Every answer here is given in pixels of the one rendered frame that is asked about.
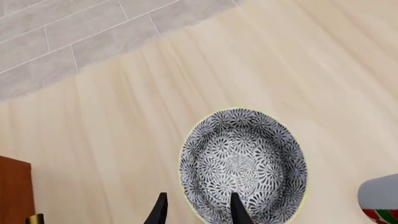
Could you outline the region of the black and white patterned bowl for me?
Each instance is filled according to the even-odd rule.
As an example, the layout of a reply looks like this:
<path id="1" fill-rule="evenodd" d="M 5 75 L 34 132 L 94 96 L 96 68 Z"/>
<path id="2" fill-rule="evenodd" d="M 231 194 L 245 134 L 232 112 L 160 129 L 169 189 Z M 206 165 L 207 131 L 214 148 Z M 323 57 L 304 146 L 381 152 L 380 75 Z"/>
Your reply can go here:
<path id="1" fill-rule="evenodd" d="M 232 194 L 254 224 L 286 224 L 303 203 L 308 169 L 285 126 L 260 111 L 232 108 L 193 128 L 180 153 L 179 177 L 206 224 L 233 224 Z"/>

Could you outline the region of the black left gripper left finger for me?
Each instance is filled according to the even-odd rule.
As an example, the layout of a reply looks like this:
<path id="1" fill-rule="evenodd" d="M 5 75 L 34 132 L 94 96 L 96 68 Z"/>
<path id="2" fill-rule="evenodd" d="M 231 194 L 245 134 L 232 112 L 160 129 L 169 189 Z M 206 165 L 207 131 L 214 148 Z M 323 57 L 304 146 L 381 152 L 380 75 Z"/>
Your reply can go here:
<path id="1" fill-rule="evenodd" d="M 167 219 L 168 199 L 167 193 L 161 192 L 149 216 L 143 224 L 165 224 Z"/>

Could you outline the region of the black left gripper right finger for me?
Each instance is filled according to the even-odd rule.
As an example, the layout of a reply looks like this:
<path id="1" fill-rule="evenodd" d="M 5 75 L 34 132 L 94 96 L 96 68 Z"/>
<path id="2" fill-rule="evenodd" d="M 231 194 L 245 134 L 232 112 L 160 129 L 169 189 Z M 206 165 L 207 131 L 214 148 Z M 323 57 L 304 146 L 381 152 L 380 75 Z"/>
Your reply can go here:
<path id="1" fill-rule="evenodd" d="M 231 194 L 230 209 L 233 224 L 254 224 L 236 192 Z"/>

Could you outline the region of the wooden cabinet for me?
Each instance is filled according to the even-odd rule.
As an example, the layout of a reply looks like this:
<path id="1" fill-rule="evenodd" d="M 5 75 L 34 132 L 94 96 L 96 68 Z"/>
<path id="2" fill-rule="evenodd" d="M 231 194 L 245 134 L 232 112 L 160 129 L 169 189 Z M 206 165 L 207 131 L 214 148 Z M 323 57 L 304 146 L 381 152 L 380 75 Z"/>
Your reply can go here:
<path id="1" fill-rule="evenodd" d="M 31 164 L 0 156 L 0 224 L 25 224 L 34 214 Z"/>

